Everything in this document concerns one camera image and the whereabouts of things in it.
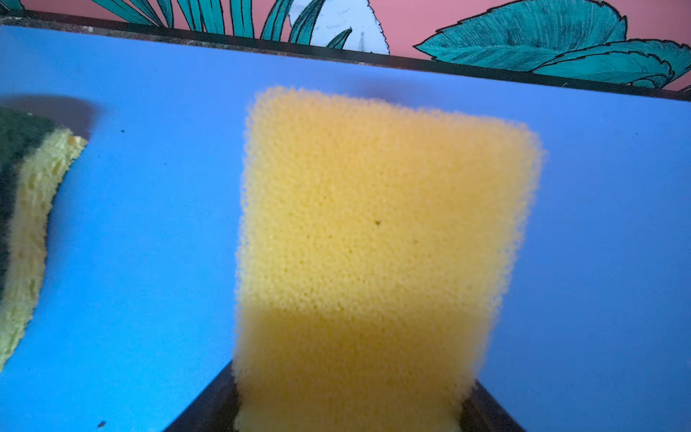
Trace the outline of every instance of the pink background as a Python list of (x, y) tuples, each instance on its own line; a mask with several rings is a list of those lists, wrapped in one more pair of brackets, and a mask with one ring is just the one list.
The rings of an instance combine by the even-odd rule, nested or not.
[[(255, 34), (262, 25), (275, 0), (253, 0)], [(122, 21), (117, 15), (91, 0), (21, 0), (25, 8), (84, 17)], [(158, 4), (150, 1), (157, 12)], [(232, 34), (230, 12), (223, 1), (226, 33)], [(413, 48), (442, 27), (485, 12), (507, 3), (507, 0), (370, 0), (392, 55), (427, 59), (427, 55)], [(610, 0), (628, 20), (628, 39), (667, 39), (691, 45), (691, 0)], [(173, 1), (176, 28), (188, 28), (184, 15)], [(287, 26), (284, 39), (287, 39)], [(691, 73), (672, 82), (666, 88), (679, 90), (691, 85)]]

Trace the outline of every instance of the green leaf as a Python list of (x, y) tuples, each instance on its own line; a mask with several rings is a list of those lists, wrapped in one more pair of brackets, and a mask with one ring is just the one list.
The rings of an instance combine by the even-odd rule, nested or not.
[(199, 6), (202, 10), (204, 29), (209, 33), (225, 34), (223, 9), (220, 7), (220, 0), (199, 0)]
[(592, 46), (583, 50), (569, 51), (554, 57), (541, 66), (548, 66), (565, 60), (573, 60), (579, 57), (586, 57), (593, 54), (603, 54), (616, 51), (618, 53), (638, 53), (643, 55), (654, 55), (661, 61), (667, 62), (672, 67), (672, 71), (664, 83), (656, 84), (655, 88), (663, 88), (670, 82), (691, 71), (691, 47), (679, 45), (673, 41), (659, 41), (656, 39), (631, 39), (623, 42), (612, 42), (610, 44)]
[(280, 41), (281, 33), (283, 32), (283, 23), (285, 17), (290, 11), (290, 6), (293, 0), (276, 0), (276, 3), (271, 7), (269, 17), (266, 18), (264, 29), (261, 32), (261, 38), (266, 41)]
[(151, 5), (147, 0), (130, 0), (134, 6), (137, 6), (139, 10), (141, 10), (144, 15), (148, 16), (151, 21), (154, 22), (154, 24), (163, 27), (163, 23), (161, 22), (161, 18), (158, 17), (156, 12), (153, 10)]
[(125, 21), (132, 24), (146, 24), (152, 26), (153, 23), (149, 21), (144, 15), (140, 14), (135, 8), (125, 3), (123, 0), (93, 0), (94, 3), (110, 10)]
[(22, 4), (19, 0), (0, 0), (0, 6), (4, 6), (5, 9), (8, 9), (8, 10), (23, 10), (24, 9), (24, 6), (22, 6)]
[(158, 5), (163, 12), (163, 16), (166, 18), (166, 24), (169, 28), (175, 27), (175, 19), (173, 18), (173, 4), (171, 0), (158, 0)]
[(198, 0), (178, 0), (180, 9), (187, 20), (187, 25), (190, 30), (196, 32), (204, 31), (204, 23), (202, 22), (202, 11), (199, 8)]
[(342, 50), (343, 45), (346, 44), (346, 39), (348, 36), (350, 36), (350, 33), (352, 33), (352, 28), (346, 28), (344, 31), (336, 35), (334, 39), (331, 39), (331, 42), (326, 45), (326, 48), (336, 48), (337, 50)]
[(626, 17), (605, 2), (521, 0), (437, 30), (415, 48), (443, 62), (530, 71), (565, 51), (625, 38)]
[(312, 41), (312, 31), (317, 17), (321, 12), (321, 7), (324, 6), (325, 0), (312, 0), (310, 4), (305, 6), (300, 15), (295, 20), (293, 28), (290, 29), (290, 37), (288, 41), (294, 44), (309, 45)]
[(609, 52), (541, 66), (533, 71), (555, 77), (590, 79), (615, 84), (633, 84), (640, 79), (652, 83), (667, 79), (672, 67), (652, 54)]
[(252, 0), (230, 0), (230, 17), (235, 36), (254, 37)]

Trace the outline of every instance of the yellow sponge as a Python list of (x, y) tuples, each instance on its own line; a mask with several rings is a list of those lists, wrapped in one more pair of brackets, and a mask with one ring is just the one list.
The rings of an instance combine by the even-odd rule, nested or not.
[(248, 121), (240, 432), (457, 431), (538, 181), (537, 137), (283, 88)]

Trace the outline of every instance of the blue surface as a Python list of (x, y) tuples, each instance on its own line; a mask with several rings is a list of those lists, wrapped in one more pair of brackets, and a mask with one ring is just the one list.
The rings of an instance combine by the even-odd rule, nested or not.
[(0, 430), (160, 431), (230, 360), (245, 112), (276, 84), (529, 124), (549, 159), (481, 380), (528, 431), (691, 430), (691, 103), (9, 27), (0, 77), (101, 112)]

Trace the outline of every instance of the sponge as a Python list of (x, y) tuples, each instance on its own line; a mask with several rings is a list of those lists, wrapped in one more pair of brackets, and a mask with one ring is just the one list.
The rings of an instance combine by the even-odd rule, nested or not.
[(0, 107), (0, 371), (38, 302), (53, 197), (85, 145), (52, 120)]
[(237, 429), (458, 431), (538, 183), (536, 135), (284, 88), (247, 128)]

